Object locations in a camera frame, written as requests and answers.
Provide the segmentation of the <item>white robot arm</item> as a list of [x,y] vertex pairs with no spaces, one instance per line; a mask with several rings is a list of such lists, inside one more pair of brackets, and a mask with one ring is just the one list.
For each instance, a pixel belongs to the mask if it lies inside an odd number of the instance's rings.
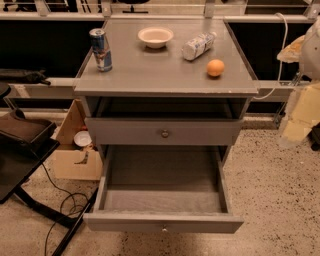
[[309,85],[294,89],[287,101],[280,125],[279,145],[300,144],[320,123],[320,20],[277,55],[279,61],[299,64],[299,72],[311,79]]

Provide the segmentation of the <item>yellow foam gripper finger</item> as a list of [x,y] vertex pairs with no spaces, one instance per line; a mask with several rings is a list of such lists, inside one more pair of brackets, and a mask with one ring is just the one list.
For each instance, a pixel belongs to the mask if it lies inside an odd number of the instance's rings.
[[320,83],[298,87],[290,94],[282,119],[278,143],[290,148],[300,144],[320,123]]
[[279,52],[279,54],[277,55],[277,59],[285,63],[298,62],[300,59],[301,47],[304,39],[304,35],[296,38],[293,42],[291,42]]

